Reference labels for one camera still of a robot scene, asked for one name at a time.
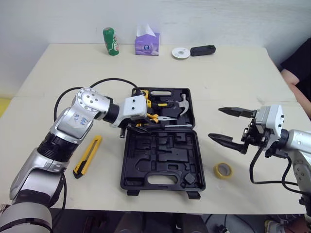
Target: green can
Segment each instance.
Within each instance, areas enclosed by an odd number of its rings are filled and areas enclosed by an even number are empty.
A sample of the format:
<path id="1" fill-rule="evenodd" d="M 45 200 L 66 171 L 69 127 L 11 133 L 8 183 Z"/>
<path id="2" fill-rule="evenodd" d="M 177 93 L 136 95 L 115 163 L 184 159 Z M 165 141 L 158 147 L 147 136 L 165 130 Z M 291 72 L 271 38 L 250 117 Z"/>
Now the green can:
<path id="1" fill-rule="evenodd" d="M 104 28 L 103 35 L 109 55 L 118 55 L 119 45 L 116 40 L 115 30 L 113 28 Z"/>

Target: person's arm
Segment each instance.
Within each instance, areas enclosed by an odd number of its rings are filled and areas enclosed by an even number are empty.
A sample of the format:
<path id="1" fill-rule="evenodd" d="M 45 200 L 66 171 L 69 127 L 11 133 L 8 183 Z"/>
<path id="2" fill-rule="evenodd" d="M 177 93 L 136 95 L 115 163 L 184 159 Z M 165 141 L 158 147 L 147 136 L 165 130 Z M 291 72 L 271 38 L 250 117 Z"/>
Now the person's arm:
<path id="1" fill-rule="evenodd" d="M 283 69 L 281 71 L 281 75 L 288 85 L 288 87 L 291 89 L 293 94 L 295 95 L 297 101 L 302 106 L 303 110 L 305 110 L 306 114 L 309 118 L 311 118 L 311 102 L 305 97 L 304 94 L 296 87 L 297 83 L 299 83 L 299 79 L 290 71 L 287 69 Z"/>

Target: hammer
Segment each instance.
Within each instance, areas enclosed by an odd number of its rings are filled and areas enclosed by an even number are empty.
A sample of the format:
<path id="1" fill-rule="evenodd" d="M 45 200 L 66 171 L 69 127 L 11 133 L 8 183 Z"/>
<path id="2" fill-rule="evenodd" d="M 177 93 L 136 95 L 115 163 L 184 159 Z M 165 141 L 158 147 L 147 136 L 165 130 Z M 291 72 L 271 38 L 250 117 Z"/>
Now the hammer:
<path id="1" fill-rule="evenodd" d="M 147 99 L 147 106 L 148 108 L 153 108 L 153 109 L 165 109 L 165 108 L 175 108 L 177 107 L 176 104 L 178 103 L 178 106 L 180 108 L 184 108 L 184 111 L 180 114 L 182 116 L 185 114 L 188 109 L 189 109 L 189 102 L 186 100 L 186 94 L 181 94 L 182 101 L 180 102 L 169 102 L 169 103 L 151 103 L 151 101 L 148 99 L 148 95 L 146 94 L 146 99 Z"/>
<path id="2" fill-rule="evenodd" d="M 180 108 L 184 108 L 184 111 L 180 114 L 180 116 L 185 114 L 189 109 L 189 102 L 186 100 L 186 94 L 181 94 L 181 98 L 183 98 L 183 100 L 178 102 L 178 105 Z"/>

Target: yellow tape roll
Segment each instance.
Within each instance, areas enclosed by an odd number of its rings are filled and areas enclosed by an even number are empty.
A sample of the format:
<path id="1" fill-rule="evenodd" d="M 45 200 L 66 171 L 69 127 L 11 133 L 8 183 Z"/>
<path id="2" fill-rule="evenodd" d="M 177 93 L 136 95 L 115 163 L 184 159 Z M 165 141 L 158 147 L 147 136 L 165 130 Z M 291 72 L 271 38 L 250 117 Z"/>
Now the yellow tape roll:
<path id="1" fill-rule="evenodd" d="M 232 168 L 229 164 L 219 163 L 214 166 L 215 176 L 219 179 L 227 179 L 232 176 Z"/>

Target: open tool case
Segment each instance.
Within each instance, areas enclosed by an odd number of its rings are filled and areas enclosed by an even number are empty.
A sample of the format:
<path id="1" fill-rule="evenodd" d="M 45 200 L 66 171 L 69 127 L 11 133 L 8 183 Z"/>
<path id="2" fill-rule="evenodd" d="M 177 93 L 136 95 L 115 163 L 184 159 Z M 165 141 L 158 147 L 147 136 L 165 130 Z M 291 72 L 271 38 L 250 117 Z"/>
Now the open tool case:
<path id="1" fill-rule="evenodd" d="M 192 125 L 188 127 L 165 127 L 152 129 L 148 133 L 128 130 L 124 151 L 121 187 L 127 195 L 137 196 L 140 190 L 185 191 L 189 199 L 200 199 L 199 191 L 205 189 L 202 160 L 195 125 L 190 90 L 187 88 L 149 88 L 151 103 L 175 103 L 173 108 L 148 108 L 148 113 L 177 118 L 160 121 L 163 125 Z M 189 109 L 182 116 L 184 108 L 178 107 L 186 94 Z M 148 177 L 170 176 L 175 184 L 154 184 Z"/>

